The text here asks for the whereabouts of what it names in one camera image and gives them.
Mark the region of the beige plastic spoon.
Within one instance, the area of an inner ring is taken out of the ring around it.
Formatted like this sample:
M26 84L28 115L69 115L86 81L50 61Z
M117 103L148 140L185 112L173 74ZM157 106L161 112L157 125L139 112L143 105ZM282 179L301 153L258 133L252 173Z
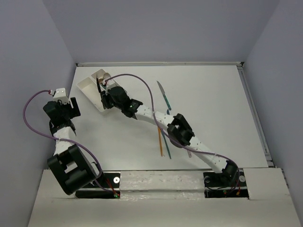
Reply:
M111 76L110 76L109 73L106 72L106 73L104 73L103 76L101 77L101 80L102 80L102 82L103 82L103 81L106 81L106 80L109 79L109 78L111 78Z

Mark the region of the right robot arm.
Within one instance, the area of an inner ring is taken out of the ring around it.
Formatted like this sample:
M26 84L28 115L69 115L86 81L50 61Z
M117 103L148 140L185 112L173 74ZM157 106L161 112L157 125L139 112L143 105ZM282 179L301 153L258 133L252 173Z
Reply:
M218 174L222 185L235 188L239 184L239 168L229 158L212 153L195 136L191 126L181 114L175 116L154 112L141 101L131 99L121 86L105 88L97 85L104 109L119 109L126 117L156 125L170 142L178 147L193 152Z

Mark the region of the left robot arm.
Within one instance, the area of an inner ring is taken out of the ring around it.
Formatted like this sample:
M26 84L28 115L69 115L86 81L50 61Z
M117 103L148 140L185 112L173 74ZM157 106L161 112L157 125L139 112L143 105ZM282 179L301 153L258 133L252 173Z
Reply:
M54 98L43 110L50 118L50 132L55 138L55 151L47 165L63 191L71 195L89 183L101 186L105 175L100 164L95 160L95 170L82 151L92 153L75 141L76 129L71 120L80 116L76 98Z

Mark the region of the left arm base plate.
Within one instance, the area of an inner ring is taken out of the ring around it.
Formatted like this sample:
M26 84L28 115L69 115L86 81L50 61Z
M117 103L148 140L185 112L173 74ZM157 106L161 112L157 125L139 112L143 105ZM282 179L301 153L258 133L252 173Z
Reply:
M104 172L104 174L75 192L78 199L119 199L121 172Z

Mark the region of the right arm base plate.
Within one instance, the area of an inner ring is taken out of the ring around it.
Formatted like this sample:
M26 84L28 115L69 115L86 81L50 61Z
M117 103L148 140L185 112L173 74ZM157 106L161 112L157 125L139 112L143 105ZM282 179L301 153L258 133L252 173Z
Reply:
M249 198L245 174L240 171L233 182L223 182L220 175L214 172L204 172L206 198Z

